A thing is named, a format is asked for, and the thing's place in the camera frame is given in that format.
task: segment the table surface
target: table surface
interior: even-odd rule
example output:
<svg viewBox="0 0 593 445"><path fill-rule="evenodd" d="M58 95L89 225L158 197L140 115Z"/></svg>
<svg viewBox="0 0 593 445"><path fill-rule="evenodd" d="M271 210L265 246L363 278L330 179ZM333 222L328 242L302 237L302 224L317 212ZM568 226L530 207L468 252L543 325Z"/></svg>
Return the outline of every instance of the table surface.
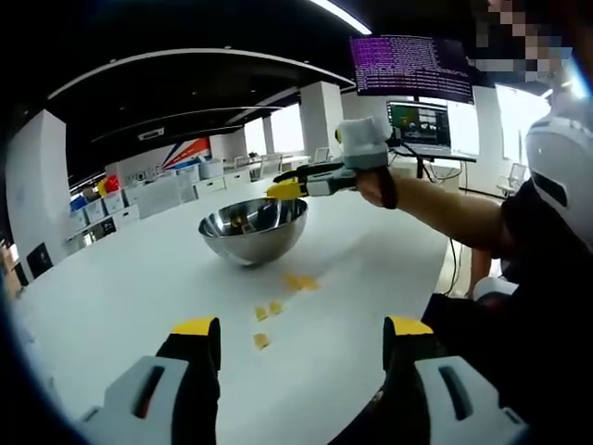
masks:
<svg viewBox="0 0 593 445"><path fill-rule="evenodd" d="M282 158L282 163L284 164L290 164L292 162L299 162L300 160L306 160L306 159L311 159L311 156L288 156L285 158ZM225 172L239 172L241 170L257 170L259 169L259 167L261 167L261 161L257 160L255 162L250 162L249 164L243 166L243 167L239 167L239 168L235 168L234 167L234 162L225 162L225 166L224 166L224 170Z"/></svg>
<svg viewBox="0 0 593 445"><path fill-rule="evenodd" d="M137 222L68 257L37 278L18 318L39 341L66 413L103 403L105 388L171 328L221 319L220 444L327 443L385 378L383 320L420 318L435 289L446 238L359 194L307 198L300 240L278 261L243 269L214 254L199 221L260 197L268 181L219 192ZM320 289L291 292L286 273ZM255 307L284 312L261 323ZM256 350L253 336L271 344Z"/></svg>
<svg viewBox="0 0 593 445"><path fill-rule="evenodd" d="M460 160L461 162L477 162L477 157L472 155L466 155L464 153L459 153L457 151L447 151L447 150L434 150L434 149L425 149L424 151L421 148L412 147L412 149L418 154L419 158L422 159L451 159L451 160ZM416 158L416 155L410 152L403 146L399 146L395 149L395 152L407 158Z"/></svg>

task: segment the black ceiling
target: black ceiling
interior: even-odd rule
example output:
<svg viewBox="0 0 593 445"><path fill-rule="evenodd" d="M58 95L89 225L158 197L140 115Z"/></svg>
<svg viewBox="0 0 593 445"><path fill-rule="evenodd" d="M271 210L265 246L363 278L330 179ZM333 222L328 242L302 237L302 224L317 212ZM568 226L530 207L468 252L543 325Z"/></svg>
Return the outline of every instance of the black ceiling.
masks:
<svg viewBox="0 0 593 445"><path fill-rule="evenodd" d="M273 55L353 77L348 39L359 35L308 0L94 0L23 5L11 20L22 35L7 49L11 82L3 120L14 131L47 108L68 125L70 181L107 163L188 135L223 133L243 110L291 87L319 80L346 82L304 67L236 54L145 58L89 77L47 98L113 59L179 48L225 48ZM480 0L334 0L374 33L442 35L463 41L470 58L519 58L510 32L485 53L475 47L473 4ZM297 100L293 94L278 103ZM213 108L234 108L212 110ZM269 113L260 110L246 120ZM172 118L161 120L171 115ZM165 136L139 143L157 127Z"/></svg>

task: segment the computer monitor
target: computer monitor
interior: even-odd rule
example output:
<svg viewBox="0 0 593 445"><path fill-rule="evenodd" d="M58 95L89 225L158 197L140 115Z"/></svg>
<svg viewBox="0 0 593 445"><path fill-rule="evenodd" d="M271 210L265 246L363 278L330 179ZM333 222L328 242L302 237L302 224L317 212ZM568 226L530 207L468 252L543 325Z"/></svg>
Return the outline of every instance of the computer monitor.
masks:
<svg viewBox="0 0 593 445"><path fill-rule="evenodd" d="M473 104L461 42L384 35L350 40L359 95L412 95Z"/></svg>
<svg viewBox="0 0 593 445"><path fill-rule="evenodd" d="M407 144L451 147L447 107L387 102L387 116L396 138Z"/></svg>

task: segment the black cable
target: black cable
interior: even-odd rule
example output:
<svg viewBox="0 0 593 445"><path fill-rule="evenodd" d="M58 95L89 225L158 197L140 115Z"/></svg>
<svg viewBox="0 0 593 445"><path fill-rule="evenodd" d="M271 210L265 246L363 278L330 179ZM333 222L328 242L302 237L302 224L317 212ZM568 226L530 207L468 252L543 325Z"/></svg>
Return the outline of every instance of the black cable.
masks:
<svg viewBox="0 0 593 445"><path fill-rule="evenodd" d="M455 173L455 174L451 174L451 172L453 172L454 170L457 170L455 167L453 167L450 171L449 174L451 174L450 176L447 175L445 177L438 177L436 176L435 170L433 169L433 164L428 164L428 166L430 167L430 171L432 172L433 176L435 177L435 179L437 181L440 181L441 184L443 184L445 181L449 180L449 179L455 179L455 178L459 178L461 176L461 174L463 173L463 166L462 164L460 164L460 170Z"/></svg>
<svg viewBox="0 0 593 445"><path fill-rule="evenodd" d="M414 157L416 158L416 161L417 162L420 162L421 163L421 165L423 166L424 172L426 173L426 177L428 178L428 180L431 183L436 184L436 181L431 176L430 172L428 171L428 169L426 168L426 166L422 162L422 159L420 158L420 156L418 155L418 153L416 153L416 151L413 150L410 146L408 146L408 144L406 144L405 142L399 141L399 143L404 148L407 148L412 155L414 155ZM455 176L453 176L451 178L448 178L448 179L457 178L460 175L461 175L461 170L460 170L460 172L457 175L455 175ZM467 162L465 163L465 178L466 178L465 179L465 183L466 183L466 188L467 188ZM453 246L453 238L449 238L448 239L448 242L451 245L451 251L453 252L453 276L451 277L451 286L449 287L448 291L445 292L445 295L447 295L447 296L453 291L453 287L455 287L455 285L457 284L457 282L460 279L460 276L461 276L461 253L463 251L463 246L461 246L461 250L460 250L460 263L459 263L459 267L458 267L458 264L457 264L457 254L455 253L455 246Z"/></svg>
<svg viewBox="0 0 593 445"><path fill-rule="evenodd" d="M391 167L391 165L395 162L396 158L399 156L399 154L397 153L397 151L394 150L394 157L393 159L391 159L391 162L389 162L389 167Z"/></svg>
<svg viewBox="0 0 593 445"><path fill-rule="evenodd" d="M430 172L428 171L428 169L424 165L424 162L423 162L422 158L418 155L418 153L416 153L416 150L412 150L411 147L408 144L406 144L405 142L400 142L400 144L404 148L407 148L410 151L410 153L416 157L416 162L420 162L420 165L423 166L424 172L426 173L426 177L428 178L428 180L431 183L434 183L435 181L433 180L433 178L430 175Z"/></svg>
<svg viewBox="0 0 593 445"><path fill-rule="evenodd" d="M467 195L467 161L463 162L463 171L465 172L465 191L463 192L464 195ZM455 269L453 270L453 277L454 277L454 282L451 284L451 287L449 289L448 292L451 292L453 290L453 287L455 287L455 285L459 282L460 277L461 277L461 257L463 254L463 245L461 245L461 249L460 249L460 263L459 266L457 267L457 277L455 277ZM455 250L453 249L453 260L455 260Z"/></svg>
<svg viewBox="0 0 593 445"><path fill-rule="evenodd" d="M453 290L453 287L455 287L455 285L457 284L457 280L459 279L458 276L456 279L456 275L458 275L458 268L457 268L457 255L455 254L455 246L453 246L453 238L449 238L448 242L451 245L451 251L453 252L453 276L451 277L451 286L448 288L448 291L445 292L445 295L447 295L447 296L448 296L448 294L451 293L451 291ZM460 253L460 270L461 270L461 253Z"/></svg>

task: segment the white helmet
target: white helmet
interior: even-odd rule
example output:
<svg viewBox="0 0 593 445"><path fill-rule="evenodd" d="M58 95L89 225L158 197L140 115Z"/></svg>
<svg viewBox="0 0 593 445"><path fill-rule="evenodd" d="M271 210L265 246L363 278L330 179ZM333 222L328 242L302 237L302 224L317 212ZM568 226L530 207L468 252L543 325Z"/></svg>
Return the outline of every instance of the white helmet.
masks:
<svg viewBox="0 0 593 445"><path fill-rule="evenodd" d="M538 194L593 252L593 102L563 102L531 126L525 145Z"/></svg>

